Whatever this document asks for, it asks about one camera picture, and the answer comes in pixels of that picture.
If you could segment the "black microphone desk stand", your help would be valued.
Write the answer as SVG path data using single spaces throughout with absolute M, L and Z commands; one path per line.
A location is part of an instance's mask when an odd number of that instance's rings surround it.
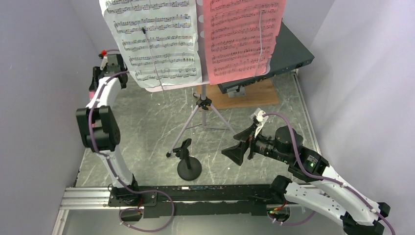
M 180 159 L 177 165 L 177 173 L 185 181 L 196 180 L 202 173 L 201 162 L 190 156 L 188 148 L 191 146 L 191 143 L 192 139 L 188 138 L 182 142 L 180 147 L 173 149 L 173 153 Z

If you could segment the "white sheet music page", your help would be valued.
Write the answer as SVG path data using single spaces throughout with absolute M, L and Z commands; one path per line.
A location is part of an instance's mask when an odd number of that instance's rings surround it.
M 131 77 L 142 88 L 203 80 L 194 0 L 101 0 Z

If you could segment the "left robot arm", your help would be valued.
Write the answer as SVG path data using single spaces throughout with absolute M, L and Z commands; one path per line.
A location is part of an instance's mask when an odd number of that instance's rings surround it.
M 83 145 L 101 159 L 109 173 L 110 196 L 133 206 L 141 192 L 119 148 L 120 129 L 111 109 L 118 93 L 127 87 L 129 72 L 118 50 L 103 50 L 98 56 L 101 65 L 92 70 L 90 101 L 76 110 L 76 120 Z

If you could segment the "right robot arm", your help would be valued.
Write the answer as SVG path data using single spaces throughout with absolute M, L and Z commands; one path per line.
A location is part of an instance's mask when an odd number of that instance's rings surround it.
M 342 226 L 347 235 L 381 235 L 385 227 L 381 219 L 389 215 L 387 203 L 374 202 L 350 186 L 329 162 L 316 151 L 302 145 L 303 137 L 289 126 L 282 126 L 274 138 L 262 135 L 255 121 L 249 128 L 234 135 L 238 144 L 221 153 L 242 165 L 249 152 L 283 162 L 296 178 L 321 190 L 309 190 L 284 177 L 276 176 L 270 184 L 270 198 L 275 203 L 293 202 L 319 213 Z

